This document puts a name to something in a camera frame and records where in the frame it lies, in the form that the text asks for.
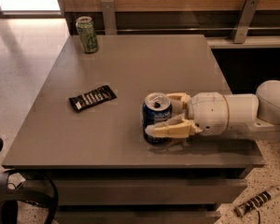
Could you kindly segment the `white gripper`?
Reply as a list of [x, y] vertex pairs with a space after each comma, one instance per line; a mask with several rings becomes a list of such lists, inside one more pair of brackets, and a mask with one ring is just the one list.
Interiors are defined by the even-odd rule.
[[200, 92], [190, 97], [184, 92], [168, 93], [174, 111], [188, 107], [188, 119], [177, 115], [166, 121], [148, 125], [145, 133], [156, 138], [187, 138], [196, 133], [220, 135], [228, 125], [226, 99], [218, 92]]

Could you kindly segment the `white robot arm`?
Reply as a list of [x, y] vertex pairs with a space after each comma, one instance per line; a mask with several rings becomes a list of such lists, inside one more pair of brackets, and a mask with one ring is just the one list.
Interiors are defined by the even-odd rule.
[[265, 81], [254, 94], [151, 93], [143, 103], [143, 134], [151, 144], [195, 134], [280, 140], [280, 81]]

